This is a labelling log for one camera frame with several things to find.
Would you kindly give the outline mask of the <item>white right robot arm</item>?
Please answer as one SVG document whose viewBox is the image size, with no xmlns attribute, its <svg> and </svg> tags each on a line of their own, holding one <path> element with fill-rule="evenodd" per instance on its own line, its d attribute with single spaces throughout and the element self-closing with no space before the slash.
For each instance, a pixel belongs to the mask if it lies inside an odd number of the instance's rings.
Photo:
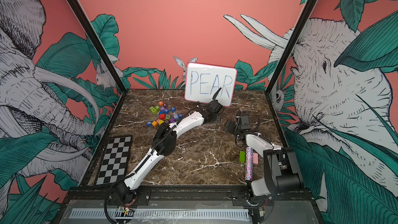
<svg viewBox="0 0 398 224">
<path fill-rule="evenodd" d="M 224 131 L 233 134 L 237 141 L 252 148 L 263 158 L 264 177 L 250 183 L 254 196 L 270 196 L 304 188 L 304 179 L 294 150 L 272 144 L 251 125 L 246 113 L 237 115 L 235 121 L 228 120 Z"/>
</svg>

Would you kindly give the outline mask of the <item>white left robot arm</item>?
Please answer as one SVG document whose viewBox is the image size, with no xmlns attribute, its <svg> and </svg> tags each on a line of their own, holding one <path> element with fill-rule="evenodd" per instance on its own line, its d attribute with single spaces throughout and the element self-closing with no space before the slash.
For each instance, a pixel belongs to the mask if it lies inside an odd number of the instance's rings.
<svg viewBox="0 0 398 224">
<path fill-rule="evenodd" d="M 109 203 L 113 194 L 116 194 L 121 204 L 131 205 L 137 198 L 136 190 L 149 172 L 158 162 L 174 152 L 177 139 L 196 127 L 215 121 L 223 109 L 224 106 L 217 99 L 213 99 L 209 103 L 189 109 L 178 117 L 176 122 L 162 123 L 144 158 L 131 173 L 112 184 L 105 197 L 105 203 Z"/>
</svg>

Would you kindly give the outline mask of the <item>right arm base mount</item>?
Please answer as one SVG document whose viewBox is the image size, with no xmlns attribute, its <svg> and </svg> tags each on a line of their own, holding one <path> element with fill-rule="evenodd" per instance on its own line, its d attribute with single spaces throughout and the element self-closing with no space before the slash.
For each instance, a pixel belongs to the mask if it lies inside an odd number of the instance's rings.
<svg viewBox="0 0 398 224">
<path fill-rule="evenodd" d="M 255 196 L 248 189 L 233 190 L 229 197 L 232 198 L 234 206 L 243 207 L 271 207 L 274 206 L 274 200 L 269 196 Z"/>
</svg>

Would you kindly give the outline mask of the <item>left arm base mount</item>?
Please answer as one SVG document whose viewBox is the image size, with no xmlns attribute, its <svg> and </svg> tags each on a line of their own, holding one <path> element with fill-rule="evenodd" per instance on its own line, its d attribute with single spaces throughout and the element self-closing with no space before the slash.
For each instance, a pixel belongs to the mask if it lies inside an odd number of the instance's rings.
<svg viewBox="0 0 398 224">
<path fill-rule="evenodd" d="M 106 203 L 114 206 L 147 206 L 150 200 L 151 190 L 138 189 L 128 191 L 127 194 L 120 193 L 113 189 L 106 197 Z"/>
</svg>

